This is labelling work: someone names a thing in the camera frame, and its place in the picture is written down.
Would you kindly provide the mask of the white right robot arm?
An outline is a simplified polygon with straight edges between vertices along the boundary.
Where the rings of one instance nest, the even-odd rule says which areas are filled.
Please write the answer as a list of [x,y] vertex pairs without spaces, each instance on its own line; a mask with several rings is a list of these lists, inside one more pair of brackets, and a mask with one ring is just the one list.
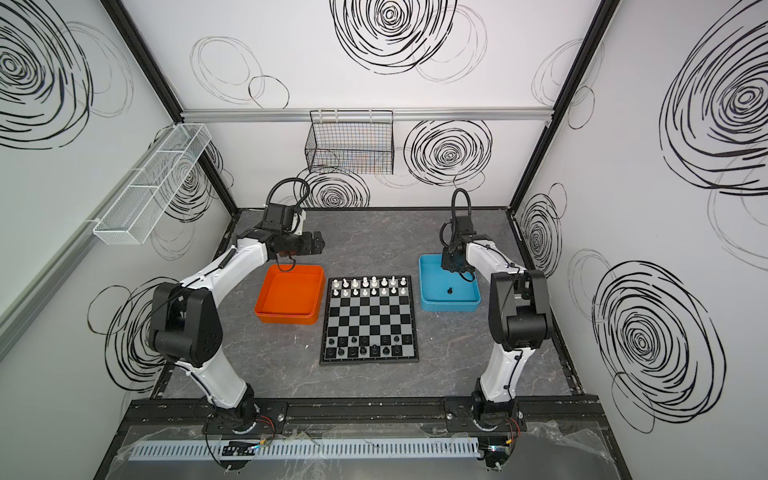
[[439,234],[441,267],[462,277],[479,275],[490,287],[488,326],[494,347],[479,378],[480,402],[511,403],[525,364],[553,331],[546,277],[515,263],[478,234],[469,214],[453,215],[444,226],[450,238]]

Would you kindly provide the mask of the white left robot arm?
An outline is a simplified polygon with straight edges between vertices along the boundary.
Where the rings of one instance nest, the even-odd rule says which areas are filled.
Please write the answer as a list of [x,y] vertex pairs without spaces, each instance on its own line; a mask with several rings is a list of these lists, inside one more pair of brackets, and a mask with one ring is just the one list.
[[322,234],[304,231],[305,219],[299,205],[268,202],[261,221],[208,266],[180,282],[162,283],[153,292],[150,349],[191,377],[235,432],[253,428],[259,407],[252,386],[235,372],[222,349],[218,305],[267,262],[320,254],[325,246]]

